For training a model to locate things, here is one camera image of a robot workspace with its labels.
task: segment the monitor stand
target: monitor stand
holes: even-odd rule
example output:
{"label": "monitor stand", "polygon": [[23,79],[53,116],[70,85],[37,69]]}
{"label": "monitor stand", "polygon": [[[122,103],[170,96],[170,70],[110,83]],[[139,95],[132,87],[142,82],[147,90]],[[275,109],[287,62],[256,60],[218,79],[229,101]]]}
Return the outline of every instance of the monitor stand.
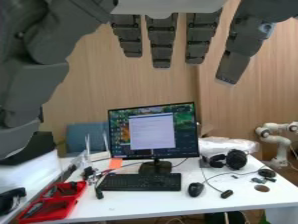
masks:
{"label": "monitor stand", "polygon": [[164,174],[172,172],[172,163],[155,159],[155,162],[143,163],[139,173],[140,174]]}

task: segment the small black object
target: small black object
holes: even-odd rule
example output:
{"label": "small black object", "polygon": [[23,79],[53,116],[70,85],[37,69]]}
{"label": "small black object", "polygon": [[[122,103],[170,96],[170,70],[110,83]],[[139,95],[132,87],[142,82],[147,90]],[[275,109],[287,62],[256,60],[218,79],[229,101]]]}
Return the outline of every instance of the small black object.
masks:
{"label": "small black object", "polygon": [[33,217],[42,210],[43,206],[45,206],[43,202],[37,203],[23,216],[23,219],[29,219],[30,217]]}
{"label": "small black object", "polygon": [[273,177],[277,176],[277,173],[271,169],[260,169],[259,170],[259,175],[263,176],[263,177],[273,178]]}
{"label": "small black object", "polygon": [[103,194],[100,187],[96,188],[96,197],[99,200],[102,200],[104,198],[104,194]]}
{"label": "small black object", "polygon": [[0,194],[0,216],[9,214],[14,210],[14,198],[26,196],[26,188],[17,188]]}
{"label": "small black object", "polygon": [[73,176],[74,172],[78,170],[76,165],[73,165],[67,171],[65,171],[65,173],[62,174],[59,181],[58,182],[66,182],[69,180],[69,178]]}
{"label": "small black object", "polygon": [[78,182],[70,182],[73,190],[78,192]]}
{"label": "small black object", "polygon": [[235,192],[233,192],[232,190],[228,190],[228,191],[223,192],[223,194],[222,194],[222,198],[223,198],[223,199],[227,199],[227,198],[229,198],[233,194],[235,194]]}
{"label": "small black object", "polygon": [[257,183],[257,184],[265,184],[265,183],[267,183],[267,180],[265,180],[265,179],[261,180],[261,179],[259,179],[259,178],[253,178],[253,179],[252,179],[252,182],[255,182],[255,183]]}
{"label": "small black object", "polygon": [[188,190],[191,197],[198,197],[203,193],[204,187],[206,185],[202,183],[192,183]]}
{"label": "small black object", "polygon": [[182,191],[182,173],[115,174],[106,176],[103,191]]}
{"label": "small black object", "polygon": [[90,178],[90,176],[92,176],[95,174],[95,170],[92,169],[92,167],[87,167],[84,169],[84,180],[87,180]]}
{"label": "small black object", "polygon": [[47,194],[45,195],[45,198],[53,198],[58,190],[61,190],[61,188],[58,186],[54,186],[51,190],[47,192]]}
{"label": "small black object", "polygon": [[222,160],[225,160],[225,159],[227,159],[225,154],[220,154],[220,155],[214,156],[210,159],[211,166],[215,167],[215,168],[223,168],[227,164],[224,162],[222,162]]}
{"label": "small black object", "polygon": [[271,182],[273,182],[273,183],[277,182],[277,179],[275,179],[275,178],[269,178],[269,177],[265,177],[265,180],[268,180],[268,181],[271,181]]}
{"label": "small black object", "polygon": [[170,161],[160,161],[143,163],[139,169],[140,174],[167,174],[172,172],[172,163]]}
{"label": "small black object", "polygon": [[237,149],[232,149],[228,155],[220,154],[210,158],[210,165],[215,168],[223,168],[224,166],[228,166],[233,170],[240,170],[247,165],[247,163],[248,155],[244,151]]}

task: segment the monitor screen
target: monitor screen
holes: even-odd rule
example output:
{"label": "monitor screen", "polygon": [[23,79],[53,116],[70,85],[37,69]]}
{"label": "monitor screen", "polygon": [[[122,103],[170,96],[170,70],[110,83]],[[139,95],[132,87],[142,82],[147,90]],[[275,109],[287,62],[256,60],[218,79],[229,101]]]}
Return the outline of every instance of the monitor screen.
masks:
{"label": "monitor screen", "polygon": [[110,110],[114,158],[198,157],[195,103]]}

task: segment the window on screen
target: window on screen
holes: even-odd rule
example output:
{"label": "window on screen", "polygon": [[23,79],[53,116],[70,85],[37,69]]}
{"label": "window on screen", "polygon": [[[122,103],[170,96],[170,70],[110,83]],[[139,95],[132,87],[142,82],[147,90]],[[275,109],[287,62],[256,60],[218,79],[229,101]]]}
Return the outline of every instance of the window on screen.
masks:
{"label": "window on screen", "polygon": [[131,149],[176,148],[174,113],[130,117]]}

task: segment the computer mouse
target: computer mouse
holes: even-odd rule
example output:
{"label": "computer mouse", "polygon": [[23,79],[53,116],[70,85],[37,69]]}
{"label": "computer mouse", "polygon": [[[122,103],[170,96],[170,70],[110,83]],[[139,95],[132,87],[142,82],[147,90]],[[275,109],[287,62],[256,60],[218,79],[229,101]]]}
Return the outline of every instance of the computer mouse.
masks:
{"label": "computer mouse", "polygon": [[263,177],[273,178],[277,176],[277,173],[271,169],[260,169],[259,175]]}
{"label": "computer mouse", "polygon": [[204,187],[202,183],[192,183],[190,185],[190,196],[194,198],[198,197],[203,193]]}

